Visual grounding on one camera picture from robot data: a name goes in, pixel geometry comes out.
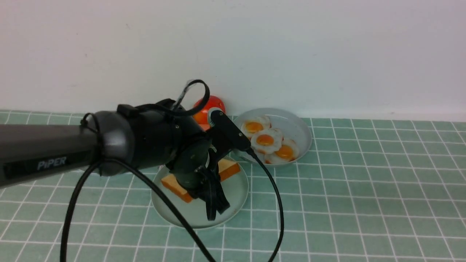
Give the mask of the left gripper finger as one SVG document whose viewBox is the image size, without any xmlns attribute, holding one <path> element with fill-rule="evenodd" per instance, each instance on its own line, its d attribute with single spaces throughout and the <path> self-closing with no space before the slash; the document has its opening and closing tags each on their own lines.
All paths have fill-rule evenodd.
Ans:
<svg viewBox="0 0 466 262">
<path fill-rule="evenodd" d="M 211 171 L 204 171 L 205 182 L 204 182 L 204 198 L 205 208 L 208 221 L 214 221 L 217 214 L 216 204 L 216 183 L 214 175 Z"/>
<path fill-rule="evenodd" d="M 221 185 L 221 177 L 217 175 L 213 182 L 211 182 L 211 198 L 213 209 L 215 210 L 214 214 L 223 214 L 230 207 L 230 203 L 226 198 L 223 187 Z"/>
</svg>

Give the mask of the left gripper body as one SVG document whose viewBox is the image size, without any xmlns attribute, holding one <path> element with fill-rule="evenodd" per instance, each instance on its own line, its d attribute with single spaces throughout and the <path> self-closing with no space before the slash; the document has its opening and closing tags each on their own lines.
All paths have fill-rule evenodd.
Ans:
<svg viewBox="0 0 466 262">
<path fill-rule="evenodd" d="M 213 139 L 200 126 L 177 126 L 180 135 L 173 159 L 166 164 L 166 188 L 180 199 L 219 196 L 218 160 Z"/>
</svg>

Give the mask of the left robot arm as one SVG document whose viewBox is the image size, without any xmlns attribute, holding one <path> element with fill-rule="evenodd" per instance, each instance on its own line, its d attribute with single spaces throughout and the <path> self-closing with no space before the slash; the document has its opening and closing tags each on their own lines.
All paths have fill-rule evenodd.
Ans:
<svg viewBox="0 0 466 262">
<path fill-rule="evenodd" d="M 221 158 L 231 149 L 235 125 L 211 112 L 203 130 L 182 107 L 133 107 L 86 115 L 77 126 L 1 126 L 1 187 L 88 166 L 99 159 L 125 161 L 133 168 L 164 165 L 188 195 L 205 202 L 208 220 L 230 203 L 220 184 Z"/>
</svg>

